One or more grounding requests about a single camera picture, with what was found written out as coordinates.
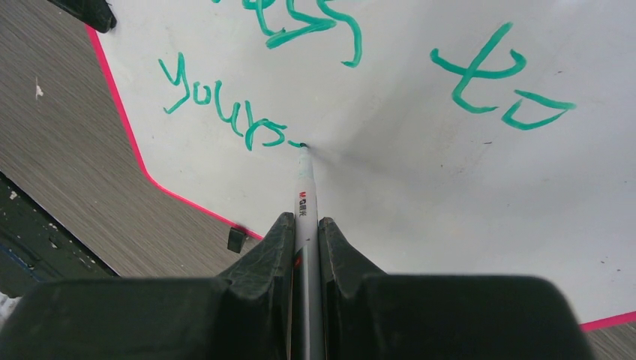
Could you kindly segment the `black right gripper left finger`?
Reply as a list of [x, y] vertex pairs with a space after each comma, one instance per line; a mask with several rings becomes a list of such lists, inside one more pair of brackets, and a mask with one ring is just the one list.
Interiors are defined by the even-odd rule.
[[293, 214], [214, 277], [64, 280], [24, 295], [3, 359], [289, 359]]

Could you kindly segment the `green whiteboard marker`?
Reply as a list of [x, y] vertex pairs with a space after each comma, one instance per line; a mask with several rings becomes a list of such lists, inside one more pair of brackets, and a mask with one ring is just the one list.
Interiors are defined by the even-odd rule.
[[294, 219], [291, 358], [324, 359], [326, 350], [317, 235], [317, 192], [311, 153], [303, 142], [299, 145]]

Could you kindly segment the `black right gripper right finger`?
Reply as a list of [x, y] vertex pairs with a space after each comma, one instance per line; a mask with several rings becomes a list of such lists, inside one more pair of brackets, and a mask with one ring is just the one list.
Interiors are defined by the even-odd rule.
[[592, 359], [568, 302], [529, 276], [387, 274], [319, 222], [329, 359]]

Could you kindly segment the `red-framed whiteboard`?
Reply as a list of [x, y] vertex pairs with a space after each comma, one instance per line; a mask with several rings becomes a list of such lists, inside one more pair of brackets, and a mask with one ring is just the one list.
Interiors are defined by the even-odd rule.
[[387, 272], [535, 275], [635, 319], [633, 1], [111, 1], [88, 35], [139, 168], [265, 235], [299, 144]]

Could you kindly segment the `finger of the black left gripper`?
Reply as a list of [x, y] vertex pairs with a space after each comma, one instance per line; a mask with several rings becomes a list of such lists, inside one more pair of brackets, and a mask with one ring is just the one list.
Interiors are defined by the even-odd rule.
[[49, 0], [49, 2], [96, 32], [105, 34], [117, 25], [117, 19], [107, 0]]

